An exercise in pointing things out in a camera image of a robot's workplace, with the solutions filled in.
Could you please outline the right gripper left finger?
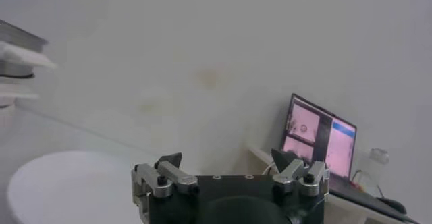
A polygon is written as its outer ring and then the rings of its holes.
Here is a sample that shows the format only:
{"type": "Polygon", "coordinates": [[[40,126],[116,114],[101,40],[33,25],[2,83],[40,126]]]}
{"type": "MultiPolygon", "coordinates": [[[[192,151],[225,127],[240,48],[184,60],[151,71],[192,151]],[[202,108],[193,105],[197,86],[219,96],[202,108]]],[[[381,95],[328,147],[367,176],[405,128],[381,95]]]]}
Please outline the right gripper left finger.
{"type": "Polygon", "coordinates": [[[148,195],[156,199],[171,197],[175,191],[186,194],[198,194],[198,178],[180,169],[182,153],[160,157],[154,165],[137,164],[131,170],[132,202],[146,208],[148,195]]]}

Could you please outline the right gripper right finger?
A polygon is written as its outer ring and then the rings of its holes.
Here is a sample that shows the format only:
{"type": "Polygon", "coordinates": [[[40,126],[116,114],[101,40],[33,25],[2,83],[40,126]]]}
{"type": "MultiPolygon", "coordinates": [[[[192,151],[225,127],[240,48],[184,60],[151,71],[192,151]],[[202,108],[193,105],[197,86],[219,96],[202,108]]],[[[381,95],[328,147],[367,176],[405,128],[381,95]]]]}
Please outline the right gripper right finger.
{"type": "Polygon", "coordinates": [[[330,170],[325,162],[306,162],[293,152],[271,150],[277,173],[272,177],[284,194],[297,187],[306,197],[323,196],[326,200],[330,193],[330,170]]]}

